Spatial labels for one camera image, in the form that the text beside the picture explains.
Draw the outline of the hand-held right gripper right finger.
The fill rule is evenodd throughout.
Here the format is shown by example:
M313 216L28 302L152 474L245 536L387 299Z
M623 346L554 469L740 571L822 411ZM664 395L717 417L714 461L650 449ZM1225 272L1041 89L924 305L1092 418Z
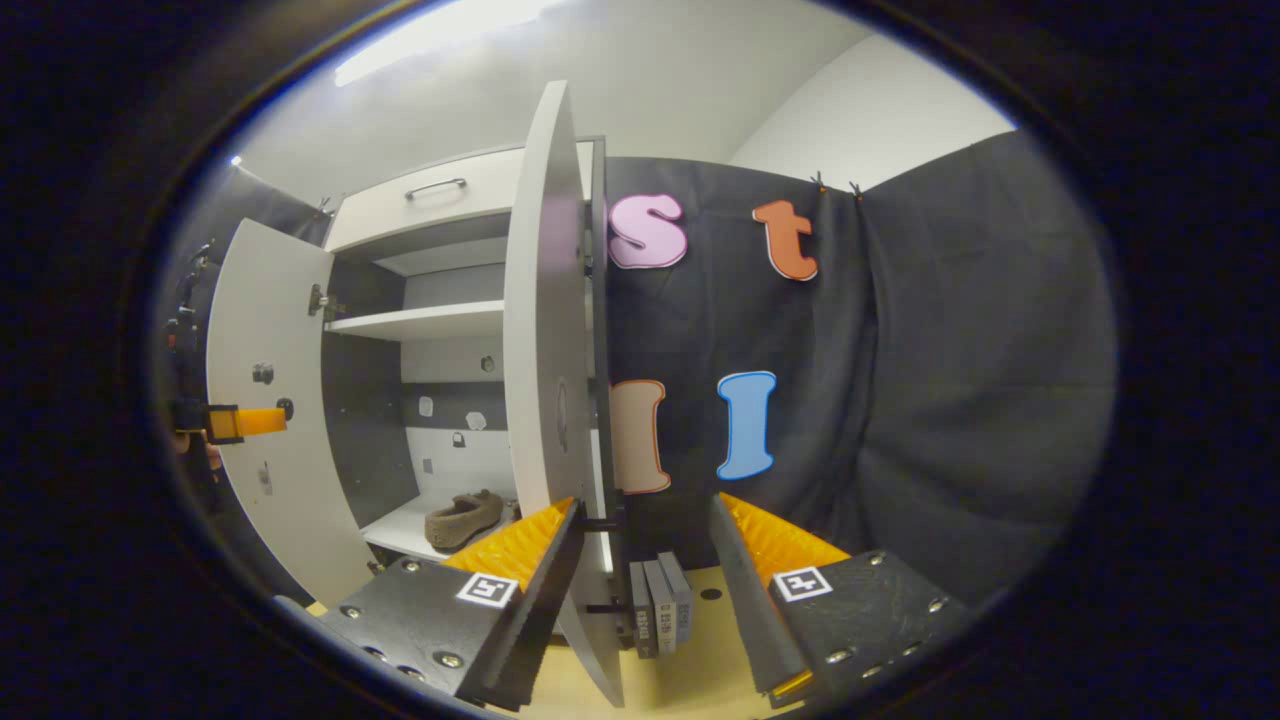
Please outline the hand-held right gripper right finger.
M896 555L845 552L731 495L710 500L709 532L755 688L776 708L860 703L975 621Z

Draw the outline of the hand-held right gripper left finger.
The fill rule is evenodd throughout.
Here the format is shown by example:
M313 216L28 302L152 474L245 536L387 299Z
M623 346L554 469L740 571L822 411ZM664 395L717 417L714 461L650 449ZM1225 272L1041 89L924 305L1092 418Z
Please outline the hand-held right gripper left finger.
M532 698L582 546L582 502L563 498L445 562L402 559L319 623L421 694L517 711Z

